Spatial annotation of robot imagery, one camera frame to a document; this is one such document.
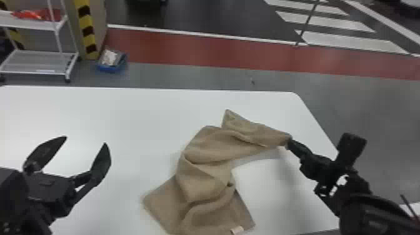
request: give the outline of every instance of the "metal shelf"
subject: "metal shelf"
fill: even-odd
[[[46,0],[48,11],[54,18],[53,6],[51,0]],[[60,0],[62,10],[67,13],[64,0]],[[64,75],[65,81],[70,83],[70,73],[74,64],[78,60],[79,52],[72,32],[71,22],[68,21],[65,14],[59,22],[53,21],[37,21],[31,19],[19,19],[11,15],[11,11],[0,11],[0,27],[12,42],[15,50],[0,65],[0,76],[3,74],[50,74]],[[70,35],[72,37],[74,53],[64,53],[59,38],[59,31],[65,23],[69,24]],[[19,29],[35,29],[54,32],[56,38],[58,52],[47,51],[21,51],[16,43],[12,40],[12,36],[8,28]]]
[[[0,11],[0,26],[55,31],[60,30],[68,19],[67,15],[64,15],[59,22],[37,21],[35,19],[19,19],[12,16],[11,13],[11,11]]]
[[[78,56],[77,52],[61,54],[60,52],[14,50],[1,64],[0,73],[67,75],[71,72]]]

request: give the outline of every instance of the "gray floor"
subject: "gray floor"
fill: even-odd
[[[61,77],[44,76],[8,76],[7,84],[68,86]],[[368,140],[356,168],[377,195],[398,203],[399,194],[420,201],[418,81],[138,63],[120,74],[106,74],[82,62],[70,86],[293,91],[334,144],[343,132]]]

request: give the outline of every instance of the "white wire shelf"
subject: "white wire shelf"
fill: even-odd
[[[56,74],[67,75],[78,59],[78,53],[14,50],[1,64],[3,74]]]
[[[35,19],[19,19],[11,15],[11,11],[0,11],[0,26],[19,29],[37,29],[45,31],[60,30],[67,21],[67,15],[61,17],[59,22],[38,21]]]

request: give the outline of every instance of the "towel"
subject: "towel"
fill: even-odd
[[[231,235],[255,226],[236,191],[233,160],[286,145],[290,134],[226,110],[221,127],[205,126],[181,153],[175,175],[144,200],[169,234]]]

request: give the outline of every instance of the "towel tag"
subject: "towel tag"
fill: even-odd
[[[231,229],[231,234],[237,235],[243,231],[245,231],[244,228],[242,226],[238,226]]]

